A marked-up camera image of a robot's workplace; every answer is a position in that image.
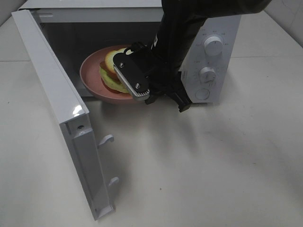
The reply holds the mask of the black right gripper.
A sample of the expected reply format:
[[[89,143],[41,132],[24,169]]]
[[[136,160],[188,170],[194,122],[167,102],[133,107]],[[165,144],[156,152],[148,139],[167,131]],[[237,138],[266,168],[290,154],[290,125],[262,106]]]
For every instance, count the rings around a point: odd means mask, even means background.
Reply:
[[[158,98],[167,95],[178,104],[180,113],[188,110],[192,105],[184,86],[181,82],[179,69],[184,57],[169,57],[164,60],[152,51],[144,54],[146,72],[144,77],[148,82],[148,98],[144,101],[147,105],[154,103]]]

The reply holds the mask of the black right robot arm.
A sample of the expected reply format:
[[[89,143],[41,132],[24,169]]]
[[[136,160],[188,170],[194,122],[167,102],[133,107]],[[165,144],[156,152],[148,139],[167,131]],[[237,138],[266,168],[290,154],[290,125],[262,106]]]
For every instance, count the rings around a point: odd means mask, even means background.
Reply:
[[[208,18],[259,13],[270,3],[268,0],[163,0],[163,17],[151,45],[151,52],[164,65],[150,77],[151,95],[145,101],[154,103],[160,96],[173,99],[180,112],[187,110],[192,101],[181,82],[182,65],[200,27]]]

